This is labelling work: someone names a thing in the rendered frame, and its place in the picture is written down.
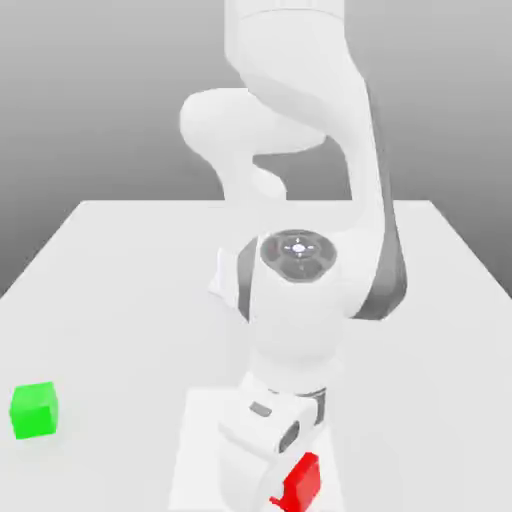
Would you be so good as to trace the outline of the small red cube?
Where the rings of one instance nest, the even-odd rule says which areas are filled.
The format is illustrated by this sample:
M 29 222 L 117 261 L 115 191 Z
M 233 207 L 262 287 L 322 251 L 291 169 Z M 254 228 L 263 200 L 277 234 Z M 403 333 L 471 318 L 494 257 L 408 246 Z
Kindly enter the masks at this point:
M 284 512 L 306 512 L 321 488 L 319 458 L 306 452 L 283 482 L 281 498 L 269 501 Z

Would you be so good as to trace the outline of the small green cube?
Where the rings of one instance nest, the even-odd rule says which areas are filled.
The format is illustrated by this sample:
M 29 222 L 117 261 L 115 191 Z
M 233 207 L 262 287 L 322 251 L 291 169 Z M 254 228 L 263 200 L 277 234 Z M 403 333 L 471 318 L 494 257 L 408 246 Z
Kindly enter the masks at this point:
M 54 383 L 17 386 L 11 398 L 9 416 L 17 440 L 55 434 L 59 403 Z

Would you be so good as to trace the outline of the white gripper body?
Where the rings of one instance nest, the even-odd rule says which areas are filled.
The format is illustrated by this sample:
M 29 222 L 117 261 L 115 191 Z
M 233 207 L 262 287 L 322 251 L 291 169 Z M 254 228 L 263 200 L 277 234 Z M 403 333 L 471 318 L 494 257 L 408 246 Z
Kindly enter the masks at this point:
M 264 512 L 281 499 L 284 481 L 299 460 L 299 450 L 261 458 L 219 434 L 219 490 L 230 512 Z

